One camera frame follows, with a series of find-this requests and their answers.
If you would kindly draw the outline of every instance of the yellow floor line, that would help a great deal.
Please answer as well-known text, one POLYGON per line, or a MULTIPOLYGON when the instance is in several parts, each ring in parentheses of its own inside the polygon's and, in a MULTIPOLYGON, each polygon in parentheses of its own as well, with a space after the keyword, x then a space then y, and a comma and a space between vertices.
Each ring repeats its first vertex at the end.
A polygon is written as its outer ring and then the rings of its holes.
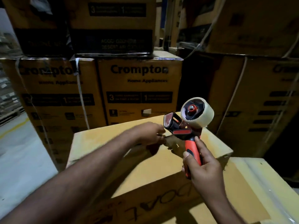
POLYGON ((17 128, 23 126, 25 123, 27 123, 29 121, 29 118, 26 118, 26 120, 24 122, 19 123, 18 125, 14 126, 13 128, 9 129, 8 131, 4 132, 3 134, 0 135, 0 139, 3 138, 5 135, 7 135, 8 133, 16 130, 17 128))

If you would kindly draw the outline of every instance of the concrete floor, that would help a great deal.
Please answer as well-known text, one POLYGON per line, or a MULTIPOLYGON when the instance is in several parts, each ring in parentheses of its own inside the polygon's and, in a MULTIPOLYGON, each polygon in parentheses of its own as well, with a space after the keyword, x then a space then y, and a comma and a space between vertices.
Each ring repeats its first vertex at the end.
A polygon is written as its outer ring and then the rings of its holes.
POLYGON ((0 127, 0 219, 57 173, 27 114, 0 127))

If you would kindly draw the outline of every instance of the red tape dispenser handle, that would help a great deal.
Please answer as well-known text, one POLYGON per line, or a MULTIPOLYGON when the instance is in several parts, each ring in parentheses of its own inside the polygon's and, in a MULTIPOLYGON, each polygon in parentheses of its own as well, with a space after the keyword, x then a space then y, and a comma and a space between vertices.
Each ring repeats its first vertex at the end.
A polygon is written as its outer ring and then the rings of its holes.
MULTIPOLYGON (((190 153, 194 158, 195 160, 198 162, 198 164, 201 166, 202 165, 202 162, 200 160, 200 155, 199 155, 199 151, 197 149, 197 146, 196 146, 196 143, 195 141, 191 141, 191 140, 186 140, 185 141, 185 148, 186 148, 186 151, 188 153, 190 153)), ((189 170, 189 168, 187 167, 187 171, 186 171, 186 177, 188 179, 191 179, 191 172, 189 170)))

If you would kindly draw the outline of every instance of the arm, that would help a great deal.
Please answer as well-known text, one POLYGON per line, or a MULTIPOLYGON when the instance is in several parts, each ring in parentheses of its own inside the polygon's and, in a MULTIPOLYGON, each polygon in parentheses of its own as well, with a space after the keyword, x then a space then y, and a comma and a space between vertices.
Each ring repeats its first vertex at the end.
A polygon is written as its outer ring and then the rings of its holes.
POLYGON ((124 131, 59 173, 6 215, 4 223, 70 223, 96 196, 114 166, 138 143, 159 143, 162 125, 147 122, 124 131))
POLYGON ((218 224, 246 224, 226 197, 220 163, 198 137, 195 137, 195 143, 201 153, 203 165, 199 166, 193 156, 184 152, 182 171, 185 172, 189 167, 195 189, 218 224))

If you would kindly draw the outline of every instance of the forearm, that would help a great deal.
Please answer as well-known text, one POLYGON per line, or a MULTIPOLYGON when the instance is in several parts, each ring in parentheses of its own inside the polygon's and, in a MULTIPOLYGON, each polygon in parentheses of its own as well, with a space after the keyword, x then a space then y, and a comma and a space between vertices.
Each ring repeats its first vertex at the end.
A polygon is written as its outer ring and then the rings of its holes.
POLYGON ((217 200, 205 200, 205 204, 218 224, 246 224, 225 195, 217 200))
POLYGON ((138 142, 125 131, 50 179, 1 223, 70 223, 94 198, 113 167, 138 142))

